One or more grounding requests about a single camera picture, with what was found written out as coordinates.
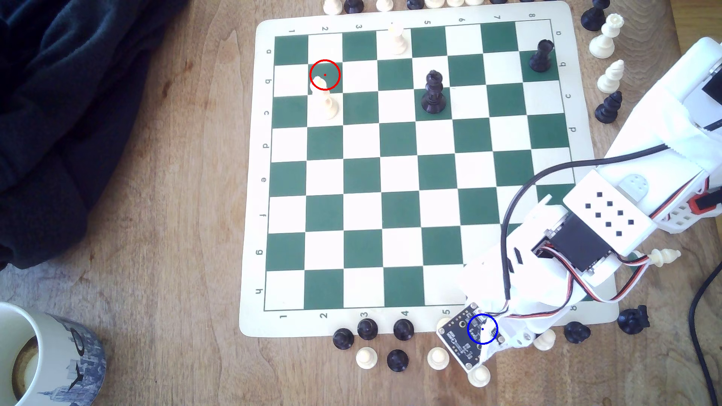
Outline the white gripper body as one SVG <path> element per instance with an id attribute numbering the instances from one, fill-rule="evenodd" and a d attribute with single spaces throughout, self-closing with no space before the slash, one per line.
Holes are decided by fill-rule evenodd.
<path id="1" fill-rule="evenodd" d="M 535 253 L 545 232 L 557 226 L 567 213 L 562 205 L 537 205 L 508 236 L 508 259 L 513 268 L 511 299 L 508 312 L 495 318 L 505 341 L 501 345 L 483 345 L 484 355 L 529 346 L 536 334 L 546 331 L 586 297 L 581 286 L 573 282 L 572 296 L 567 300 L 571 277 L 566 267 L 555 257 L 538 257 Z M 493 245 L 467 263 L 459 274 L 459 287 L 468 302 L 476 303 L 486 314 L 500 312 L 505 303 L 501 258 L 500 245 Z"/>

